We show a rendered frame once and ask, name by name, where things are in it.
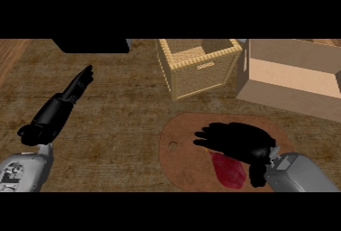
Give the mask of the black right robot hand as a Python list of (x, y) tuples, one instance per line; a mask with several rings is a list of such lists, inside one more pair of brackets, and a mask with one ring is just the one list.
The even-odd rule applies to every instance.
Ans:
[(227, 157), (249, 165), (251, 184), (255, 188), (265, 186), (265, 166), (270, 164), (270, 153), (276, 140), (258, 127), (231, 122), (209, 123), (193, 144), (221, 152)]

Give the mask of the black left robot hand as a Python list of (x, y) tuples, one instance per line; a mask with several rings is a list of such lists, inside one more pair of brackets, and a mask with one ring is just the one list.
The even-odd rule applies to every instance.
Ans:
[(35, 146), (53, 142), (65, 126), (75, 102), (81, 98), (91, 81), (91, 66), (87, 66), (76, 74), (66, 89), (56, 93), (43, 105), (32, 122), (19, 129), (17, 135), (22, 144)]

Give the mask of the red pear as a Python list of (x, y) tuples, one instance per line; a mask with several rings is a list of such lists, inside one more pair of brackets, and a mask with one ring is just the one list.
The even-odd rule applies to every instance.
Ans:
[(215, 177), (229, 189), (242, 189), (246, 173), (237, 160), (218, 152), (209, 152)]

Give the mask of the brown wooden cutting board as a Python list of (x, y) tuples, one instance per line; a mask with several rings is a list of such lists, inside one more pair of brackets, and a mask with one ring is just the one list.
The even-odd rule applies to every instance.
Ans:
[(172, 185), (186, 191), (271, 192), (265, 185), (254, 188), (246, 179), (240, 189), (227, 188), (215, 177), (211, 155), (203, 147), (193, 145), (195, 132), (209, 123), (239, 122), (261, 128), (279, 146), (279, 154), (293, 151), (289, 137), (279, 125), (258, 115), (184, 113), (167, 123), (159, 137), (159, 164)]

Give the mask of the brown cardboard box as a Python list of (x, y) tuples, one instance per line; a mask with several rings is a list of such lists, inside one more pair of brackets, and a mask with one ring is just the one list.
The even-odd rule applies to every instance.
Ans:
[(341, 123), (341, 47), (296, 39), (249, 39), (236, 98)]

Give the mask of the black box-shaped appliance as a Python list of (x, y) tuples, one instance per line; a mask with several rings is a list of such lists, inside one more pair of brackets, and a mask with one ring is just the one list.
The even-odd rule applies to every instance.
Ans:
[(128, 53), (128, 39), (53, 39), (65, 53)]

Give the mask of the tan wicker basket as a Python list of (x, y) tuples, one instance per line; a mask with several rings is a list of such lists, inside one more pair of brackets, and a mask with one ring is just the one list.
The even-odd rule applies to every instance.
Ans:
[(156, 58), (172, 100), (226, 84), (240, 52), (236, 39), (156, 39)]

